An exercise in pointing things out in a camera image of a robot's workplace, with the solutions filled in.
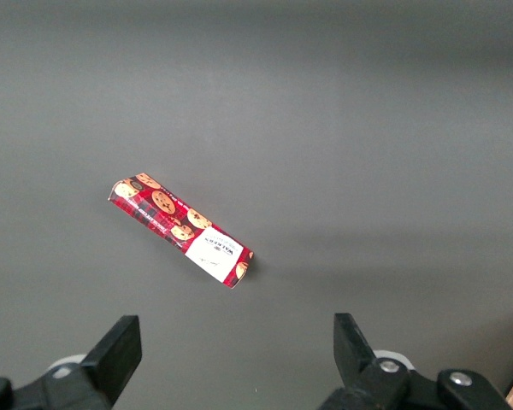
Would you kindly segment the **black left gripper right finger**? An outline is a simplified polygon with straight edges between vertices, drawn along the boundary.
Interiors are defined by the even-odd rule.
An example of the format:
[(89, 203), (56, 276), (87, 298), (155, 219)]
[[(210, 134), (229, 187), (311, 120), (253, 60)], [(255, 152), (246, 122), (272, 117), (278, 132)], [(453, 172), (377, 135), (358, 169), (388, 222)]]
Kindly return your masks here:
[(409, 392), (409, 369), (393, 358), (376, 357), (348, 313), (334, 315), (333, 357), (344, 386), (321, 409), (397, 409)]

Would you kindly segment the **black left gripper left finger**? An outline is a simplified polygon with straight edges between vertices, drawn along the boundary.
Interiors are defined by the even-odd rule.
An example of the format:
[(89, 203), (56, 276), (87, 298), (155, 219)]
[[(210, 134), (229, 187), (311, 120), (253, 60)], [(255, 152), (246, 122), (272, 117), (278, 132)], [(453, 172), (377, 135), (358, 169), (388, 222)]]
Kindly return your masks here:
[(44, 375), (46, 409), (111, 409), (142, 359), (139, 317), (121, 317), (89, 351)]

